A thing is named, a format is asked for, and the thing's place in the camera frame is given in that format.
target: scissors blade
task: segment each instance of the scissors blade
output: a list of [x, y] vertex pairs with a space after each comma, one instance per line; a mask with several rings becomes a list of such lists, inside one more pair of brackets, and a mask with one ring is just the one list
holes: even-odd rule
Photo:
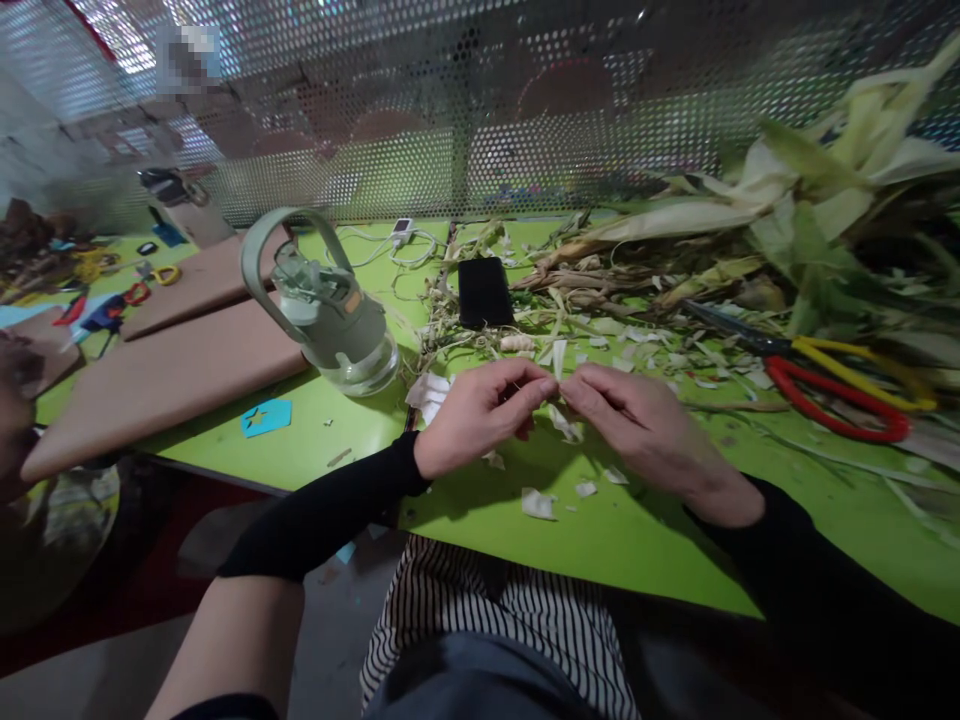
[[789, 341], [761, 332], [752, 325], [747, 325], [719, 310], [708, 308], [693, 300], [684, 300], [682, 305], [708, 325], [730, 335], [739, 335], [743, 342], [758, 355], [785, 355], [790, 350]]

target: floor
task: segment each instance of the floor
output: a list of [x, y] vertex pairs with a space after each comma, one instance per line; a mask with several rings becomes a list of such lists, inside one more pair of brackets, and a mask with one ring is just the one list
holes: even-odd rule
[[[208, 516], [184, 543], [182, 572], [208, 574], [242, 527], [261, 511], [240, 506], [234, 513]], [[396, 531], [376, 539], [364, 531], [355, 539], [356, 551], [348, 563], [334, 557], [307, 576], [290, 693], [291, 720], [315, 720], [319, 708], [323, 717], [359, 717], [360, 663], [404, 542], [405, 534]], [[88, 645], [0, 679], [3, 716], [11, 720], [143, 717], [191, 617]]]

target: metal mesh screen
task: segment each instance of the metal mesh screen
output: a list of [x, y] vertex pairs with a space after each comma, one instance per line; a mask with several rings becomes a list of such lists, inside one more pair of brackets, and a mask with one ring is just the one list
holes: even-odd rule
[[[756, 119], [809, 121], [858, 76], [926, 62], [938, 0], [78, 0], [0, 6], [2, 182], [102, 231], [148, 224], [135, 171], [208, 165], [232, 223], [555, 212], [716, 165]], [[216, 25], [218, 92], [156, 99], [157, 28]], [[960, 73], [919, 130], [960, 147]]]

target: black phone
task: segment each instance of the black phone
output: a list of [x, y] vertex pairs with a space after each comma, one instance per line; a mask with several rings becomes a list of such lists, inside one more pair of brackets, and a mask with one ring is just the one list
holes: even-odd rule
[[470, 330], [512, 325], [513, 303], [500, 258], [464, 260], [460, 275], [460, 324]]

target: brown cardboard sheet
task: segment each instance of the brown cardboard sheet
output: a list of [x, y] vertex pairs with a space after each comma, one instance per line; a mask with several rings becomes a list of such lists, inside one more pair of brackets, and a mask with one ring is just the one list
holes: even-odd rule
[[[178, 264], [183, 275], [173, 285], [151, 283], [151, 295], [136, 311], [128, 313], [120, 337], [134, 340], [204, 313], [249, 297], [240, 277], [240, 248], [246, 233], [228, 238], [188, 257]], [[263, 249], [260, 275], [264, 281], [273, 272], [273, 256], [287, 240], [277, 228]]]
[[306, 368], [300, 346], [255, 300], [122, 342], [80, 375], [22, 477], [37, 482]]
[[80, 365], [80, 348], [71, 340], [70, 326], [53, 324], [61, 317], [62, 308], [50, 308], [7, 328], [14, 335], [28, 339], [30, 352], [43, 360], [37, 377], [32, 377], [22, 388], [28, 400], [56, 385]]

